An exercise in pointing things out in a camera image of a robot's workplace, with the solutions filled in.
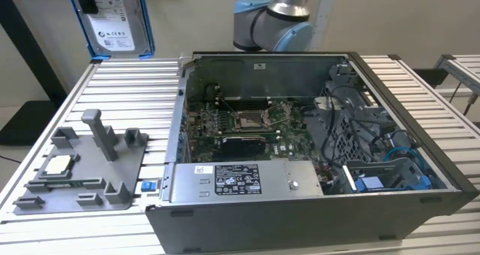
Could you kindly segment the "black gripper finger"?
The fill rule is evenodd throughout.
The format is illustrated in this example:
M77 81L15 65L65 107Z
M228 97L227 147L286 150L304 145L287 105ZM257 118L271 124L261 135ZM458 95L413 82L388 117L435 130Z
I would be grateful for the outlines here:
M77 0L84 14L97 14L97 6L94 0Z

